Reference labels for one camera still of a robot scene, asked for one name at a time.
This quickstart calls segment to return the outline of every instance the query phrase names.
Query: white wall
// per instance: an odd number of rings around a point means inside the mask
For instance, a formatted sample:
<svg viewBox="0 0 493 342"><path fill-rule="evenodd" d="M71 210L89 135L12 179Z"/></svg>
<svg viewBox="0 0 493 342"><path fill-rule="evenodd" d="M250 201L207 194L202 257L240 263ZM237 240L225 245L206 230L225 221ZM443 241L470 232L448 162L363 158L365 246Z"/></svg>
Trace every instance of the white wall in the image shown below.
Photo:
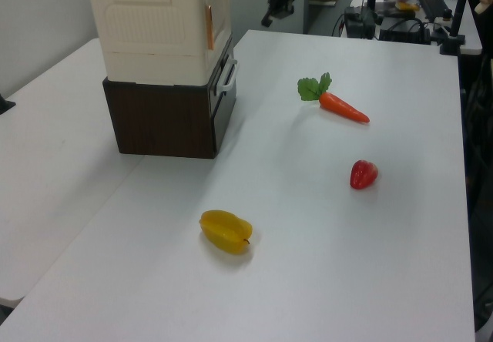
<svg viewBox="0 0 493 342"><path fill-rule="evenodd" d="M10 96L96 36L89 0L0 0L0 93Z"/></svg>
<svg viewBox="0 0 493 342"><path fill-rule="evenodd" d="M231 26L234 44L245 35L247 30L268 30L272 32L292 32L301 34L304 21L304 0L294 2L294 14L283 20L274 20L269 28L260 22L267 12L267 0L230 0Z"/></svg>

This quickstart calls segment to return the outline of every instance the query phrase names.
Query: carrot leaf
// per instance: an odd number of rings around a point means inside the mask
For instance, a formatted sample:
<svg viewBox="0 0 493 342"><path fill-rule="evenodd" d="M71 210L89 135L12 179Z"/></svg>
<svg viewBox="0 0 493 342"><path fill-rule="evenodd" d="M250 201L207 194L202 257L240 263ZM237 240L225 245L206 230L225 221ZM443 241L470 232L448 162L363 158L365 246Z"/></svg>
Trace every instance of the carrot leaf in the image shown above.
<svg viewBox="0 0 493 342"><path fill-rule="evenodd" d="M332 79L330 78L330 74L328 72L324 73L320 78L320 83L318 85L319 96L329 89L331 83Z"/></svg>
<svg viewBox="0 0 493 342"><path fill-rule="evenodd" d="M318 92L319 84L314 78L303 78L298 80L298 93L300 93L302 101L316 101L320 97Z"/></svg>
<svg viewBox="0 0 493 342"><path fill-rule="evenodd" d="M298 93L302 101L316 101L329 89L331 83L332 79L328 72L322 75L320 82L314 78L303 78L298 80Z"/></svg>

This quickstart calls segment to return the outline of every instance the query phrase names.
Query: keyboard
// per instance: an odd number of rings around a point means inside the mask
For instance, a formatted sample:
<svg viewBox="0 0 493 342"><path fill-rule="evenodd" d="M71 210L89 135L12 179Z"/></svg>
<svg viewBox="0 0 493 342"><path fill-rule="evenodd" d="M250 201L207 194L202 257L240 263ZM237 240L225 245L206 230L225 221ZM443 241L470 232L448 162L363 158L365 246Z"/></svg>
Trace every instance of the keyboard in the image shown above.
<svg viewBox="0 0 493 342"><path fill-rule="evenodd" d="M437 17L443 17L444 11L448 9L444 0L419 0L429 22L434 22Z"/></svg>

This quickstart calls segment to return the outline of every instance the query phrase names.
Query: yellow object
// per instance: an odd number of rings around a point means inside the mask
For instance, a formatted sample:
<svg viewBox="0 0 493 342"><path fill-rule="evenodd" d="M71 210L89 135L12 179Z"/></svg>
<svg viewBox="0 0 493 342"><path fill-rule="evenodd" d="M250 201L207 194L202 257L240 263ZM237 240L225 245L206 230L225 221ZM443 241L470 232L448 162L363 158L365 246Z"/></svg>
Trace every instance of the yellow object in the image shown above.
<svg viewBox="0 0 493 342"><path fill-rule="evenodd" d="M242 253L250 244L252 226L227 211L206 211L200 218L203 233L214 245L229 253Z"/></svg>
<svg viewBox="0 0 493 342"><path fill-rule="evenodd" d="M415 3L397 2L395 8L400 11L419 11L419 5Z"/></svg>

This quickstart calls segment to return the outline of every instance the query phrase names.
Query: toy fruit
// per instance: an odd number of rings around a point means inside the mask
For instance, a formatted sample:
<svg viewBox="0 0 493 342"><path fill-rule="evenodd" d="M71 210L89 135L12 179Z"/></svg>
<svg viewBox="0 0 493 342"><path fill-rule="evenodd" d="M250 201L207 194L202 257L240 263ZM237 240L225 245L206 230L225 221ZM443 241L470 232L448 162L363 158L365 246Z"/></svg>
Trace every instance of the toy fruit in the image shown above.
<svg viewBox="0 0 493 342"><path fill-rule="evenodd" d="M355 189L363 189L372 184L378 176L378 168L374 163L360 159L351 170L350 185Z"/></svg>
<svg viewBox="0 0 493 342"><path fill-rule="evenodd" d="M242 253L250 244L248 238L252 235L251 224L232 213L206 211L199 223L207 239L228 253Z"/></svg>

